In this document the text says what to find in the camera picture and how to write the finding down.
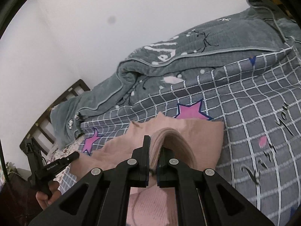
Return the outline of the person's left hand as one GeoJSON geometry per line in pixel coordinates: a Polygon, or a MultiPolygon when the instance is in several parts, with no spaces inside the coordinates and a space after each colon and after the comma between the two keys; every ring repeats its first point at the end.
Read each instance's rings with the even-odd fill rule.
{"type": "Polygon", "coordinates": [[[53,204],[56,200],[58,200],[61,197],[61,191],[59,190],[59,182],[58,181],[50,181],[49,182],[49,190],[52,193],[51,197],[48,197],[47,194],[37,191],[36,193],[36,199],[38,201],[38,204],[40,207],[45,210],[47,207],[49,207],[51,204],[53,204]]]}

